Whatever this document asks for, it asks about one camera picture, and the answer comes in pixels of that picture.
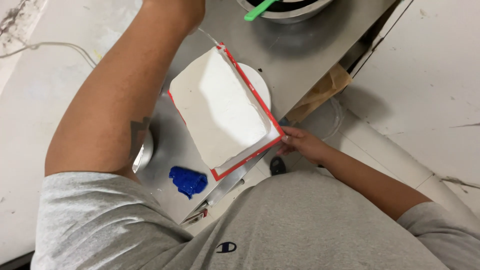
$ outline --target black sandal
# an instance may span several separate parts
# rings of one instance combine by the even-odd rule
[[[287,168],[281,157],[274,157],[270,161],[270,173],[272,176],[287,173]]]

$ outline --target forearm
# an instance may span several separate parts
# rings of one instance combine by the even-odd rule
[[[329,147],[322,165],[394,220],[413,206],[431,201],[417,190]]]
[[[131,169],[168,67],[189,31],[176,15],[155,5],[140,9],[65,112],[48,149],[46,175]]]

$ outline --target white cable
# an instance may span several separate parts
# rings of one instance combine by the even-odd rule
[[[82,47],[80,47],[78,45],[75,45],[75,44],[72,44],[72,43],[67,43],[67,42],[40,42],[40,43],[28,45],[28,46],[25,46],[25,47],[23,47],[19,50],[14,51],[14,52],[7,53],[7,54],[4,54],[4,55],[0,55],[0,59],[10,57],[10,56],[15,55],[17,53],[20,53],[20,52],[22,52],[26,49],[35,50],[35,49],[38,49],[40,46],[43,46],[43,45],[46,45],[46,46],[65,46],[65,47],[72,48],[72,49],[74,49],[75,51],[77,51],[78,53],[81,54],[81,56],[85,59],[85,61],[87,61],[88,65],[90,65],[90,67],[95,68],[96,65],[97,65],[97,63],[92,59],[92,57],[88,54],[88,52],[86,52],[85,49],[83,49]]]

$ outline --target blue cloth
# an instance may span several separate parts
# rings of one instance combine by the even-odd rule
[[[185,194],[189,200],[193,194],[202,192],[208,183],[205,174],[178,166],[170,169],[168,177],[173,178],[173,184],[177,186],[179,192]]]

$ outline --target metal countertop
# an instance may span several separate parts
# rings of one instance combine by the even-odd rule
[[[224,42],[237,62],[262,69],[260,74],[272,95],[272,113],[279,120],[394,1],[335,0],[307,21],[279,25],[262,18],[253,22],[244,21],[247,12],[236,0],[207,0],[206,15],[200,28],[218,42]],[[201,31],[188,36],[180,46],[152,117],[150,129],[156,152],[147,168],[138,172],[139,178],[160,202],[163,210],[177,223],[181,223],[202,204],[219,182],[213,179],[200,158],[167,90],[177,74],[213,46],[213,42]],[[238,182],[255,163],[255,160],[251,160],[221,182]],[[173,166],[206,173],[207,188],[188,200],[168,178]]]

